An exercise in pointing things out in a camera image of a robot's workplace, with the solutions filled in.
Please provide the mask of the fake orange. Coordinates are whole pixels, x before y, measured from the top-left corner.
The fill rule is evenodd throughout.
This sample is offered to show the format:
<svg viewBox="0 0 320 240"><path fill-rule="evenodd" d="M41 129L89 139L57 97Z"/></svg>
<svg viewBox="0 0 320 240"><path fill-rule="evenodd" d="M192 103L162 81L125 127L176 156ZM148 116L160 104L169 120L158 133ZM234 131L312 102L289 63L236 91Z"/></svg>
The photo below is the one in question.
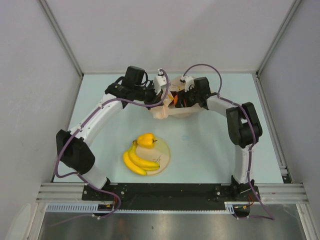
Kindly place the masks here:
<svg viewBox="0 0 320 240"><path fill-rule="evenodd" d="M173 105L174 105L174 106L176 106L176 105L177 105L178 100L179 100L178 95L175 95L175 96L174 96L174 98L173 98Z"/></svg>

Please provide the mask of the translucent peach plastic bag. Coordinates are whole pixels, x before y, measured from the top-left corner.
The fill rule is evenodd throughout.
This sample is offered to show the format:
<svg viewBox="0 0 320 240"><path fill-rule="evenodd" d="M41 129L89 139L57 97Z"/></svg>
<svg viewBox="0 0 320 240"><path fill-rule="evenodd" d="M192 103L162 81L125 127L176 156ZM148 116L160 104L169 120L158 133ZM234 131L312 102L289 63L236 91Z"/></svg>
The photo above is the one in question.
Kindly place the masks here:
<svg viewBox="0 0 320 240"><path fill-rule="evenodd" d="M164 102L149 111L155 119L169 116L185 118L207 108L206 100L212 91L207 77L190 75L176 77L169 87Z"/></svg>

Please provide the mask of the yellow fake bell pepper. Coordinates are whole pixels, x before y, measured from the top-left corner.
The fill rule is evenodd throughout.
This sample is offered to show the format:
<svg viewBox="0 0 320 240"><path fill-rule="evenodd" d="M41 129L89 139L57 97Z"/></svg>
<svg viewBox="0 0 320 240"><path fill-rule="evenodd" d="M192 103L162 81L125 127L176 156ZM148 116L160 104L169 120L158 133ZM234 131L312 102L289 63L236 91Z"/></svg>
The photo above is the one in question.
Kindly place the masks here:
<svg viewBox="0 0 320 240"><path fill-rule="evenodd" d="M137 138L137 144L146 149L152 149L155 147L157 142L157 138L153 133L145 133L143 135L140 135Z"/></svg>

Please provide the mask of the yellow fake banana bunch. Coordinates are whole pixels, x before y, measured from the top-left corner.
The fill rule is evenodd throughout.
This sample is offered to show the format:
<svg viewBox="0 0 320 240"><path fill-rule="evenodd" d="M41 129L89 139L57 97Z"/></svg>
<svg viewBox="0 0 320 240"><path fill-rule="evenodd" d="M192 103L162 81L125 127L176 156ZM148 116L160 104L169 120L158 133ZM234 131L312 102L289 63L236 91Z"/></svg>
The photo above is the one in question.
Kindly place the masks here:
<svg viewBox="0 0 320 240"><path fill-rule="evenodd" d="M146 176L148 171L157 171L160 164L154 161L146 160L139 157L136 153L138 143L136 140L132 142L131 147L123 153L123 162L125 166L133 173Z"/></svg>

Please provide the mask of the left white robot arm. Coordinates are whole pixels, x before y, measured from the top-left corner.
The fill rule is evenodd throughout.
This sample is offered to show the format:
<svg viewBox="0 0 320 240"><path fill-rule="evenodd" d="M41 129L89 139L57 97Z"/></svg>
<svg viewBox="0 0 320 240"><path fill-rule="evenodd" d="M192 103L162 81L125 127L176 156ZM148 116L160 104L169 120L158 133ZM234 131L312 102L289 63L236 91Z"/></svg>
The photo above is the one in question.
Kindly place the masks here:
<svg viewBox="0 0 320 240"><path fill-rule="evenodd" d="M56 177L62 179L77 175L93 188L93 194L98 199L107 199L111 193L111 182L96 166L91 144L107 121L128 104L148 109L161 105L169 85L169 77L161 68L154 80L149 80L144 69L129 66L125 75L106 88L99 103L84 120L72 129L61 129L56 134Z"/></svg>

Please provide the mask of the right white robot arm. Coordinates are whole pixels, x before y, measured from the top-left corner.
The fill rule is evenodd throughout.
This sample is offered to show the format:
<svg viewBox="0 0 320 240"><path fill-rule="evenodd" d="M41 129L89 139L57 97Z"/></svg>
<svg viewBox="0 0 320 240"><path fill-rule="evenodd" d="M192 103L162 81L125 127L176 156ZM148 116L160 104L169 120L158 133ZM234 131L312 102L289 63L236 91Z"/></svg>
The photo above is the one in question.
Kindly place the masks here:
<svg viewBox="0 0 320 240"><path fill-rule="evenodd" d="M228 136L235 145L235 168L231 176L231 196L242 201L253 189L252 161L255 145L263 130L255 106L251 102L238 104L211 92L206 77L182 76L184 89L177 92L174 105L188 108L198 104L201 108L226 117Z"/></svg>

